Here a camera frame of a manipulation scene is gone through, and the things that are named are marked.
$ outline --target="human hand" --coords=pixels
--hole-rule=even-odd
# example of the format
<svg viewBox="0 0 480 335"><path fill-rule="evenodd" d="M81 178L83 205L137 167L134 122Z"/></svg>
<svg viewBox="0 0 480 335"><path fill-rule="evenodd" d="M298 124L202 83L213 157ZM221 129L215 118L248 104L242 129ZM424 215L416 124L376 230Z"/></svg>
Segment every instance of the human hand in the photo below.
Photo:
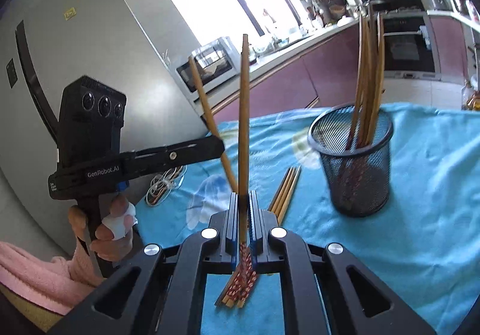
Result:
<svg viewBox="0 0 480 335"><path fill-rule="evenodd" d="M123 194L119 194L112 200L110 204L110 215L120 217L125 214L129 206L129 202ZM68 210L68 220L74 234L81 240L84 240L86 228L86 216L83 211L72 206ZM126 236L116 241L113 232L105 225L100 224L95 231L96 240L92 241L90 248L95 251L98 256L109 262L117 262L123 259L131 250L133 241L132 227L135 223L135 217L126 215L123 219L125 230L128 231Z"/></svg>

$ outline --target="wire mesh cup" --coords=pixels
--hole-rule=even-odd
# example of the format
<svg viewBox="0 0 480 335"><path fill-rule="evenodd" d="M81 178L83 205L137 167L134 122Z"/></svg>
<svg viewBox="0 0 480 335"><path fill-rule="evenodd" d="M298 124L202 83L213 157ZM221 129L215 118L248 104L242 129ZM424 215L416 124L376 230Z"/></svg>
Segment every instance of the wire mesh cup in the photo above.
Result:
<svg viewBox="0 0 480 335"><path fill-rule="evenodd" d="M336 106L310 126L308 142L318 151L334 207L351 217L380 210L390 194L390 139L393 124L380 109L373 141L356 148L359 125L350 149L346 149L353 106Z"/></svg>

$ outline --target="white bandage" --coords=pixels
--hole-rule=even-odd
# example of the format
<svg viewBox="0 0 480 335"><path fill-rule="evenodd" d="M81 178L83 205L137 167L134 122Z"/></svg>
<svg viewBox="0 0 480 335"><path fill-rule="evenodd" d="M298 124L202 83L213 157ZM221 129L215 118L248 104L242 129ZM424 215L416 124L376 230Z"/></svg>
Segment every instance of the white bandage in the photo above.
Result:
<svg viewBox="0 0 480 335"><path fill-rule="evenodd" d="M127 234L128 230L126 230L125 223L123 222L125 216L127 215L133 216L134 225L138 223L138 220L135 217L135 206L132 203L129 203L128 209L123 216L113 217L111 214L109 214L102 220L102 224L112 231L114 241L125 237Z"/></svg>

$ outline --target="pink sleeve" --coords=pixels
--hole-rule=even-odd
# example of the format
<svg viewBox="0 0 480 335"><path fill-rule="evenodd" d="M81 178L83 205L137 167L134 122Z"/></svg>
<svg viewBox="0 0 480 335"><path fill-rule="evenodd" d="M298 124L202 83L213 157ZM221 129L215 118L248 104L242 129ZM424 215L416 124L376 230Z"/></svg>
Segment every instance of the pink sleeve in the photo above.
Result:
<svg viewBox="0 0 480 335"><path fill-rule="evenodd" d="M45 309L67 314L102 278L93 274L90 258L80 243L73 259L40 261L23 249L0 242L0 283L13 293Z"/></svg>

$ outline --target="pink cabinet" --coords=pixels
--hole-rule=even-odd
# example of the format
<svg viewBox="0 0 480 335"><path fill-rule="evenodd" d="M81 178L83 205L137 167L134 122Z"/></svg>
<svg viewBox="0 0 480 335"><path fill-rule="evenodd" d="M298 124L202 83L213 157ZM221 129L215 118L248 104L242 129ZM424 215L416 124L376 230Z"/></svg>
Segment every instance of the pink cabinet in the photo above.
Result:
<svg viewBox="0 0 480 335"><path fill-rule="evenodd" d="M440 59L442 80L463 83L468 77L467 48L460 21L450 17L430 17Z"/></svg>
<svg viewBox="0 0 480 335"><path fill-rule="evenodd" d="M353 25L303 57L319 106L353 102L357 85L359 28Z"/></svg>
<svg viewBox="0 0 480 335"><path fill-rule="evenodd" d="M260 117L309 105L317 94L300 58L250 89L250 117ZM215 114L217 123L238 120L238 98Z"/></svg>

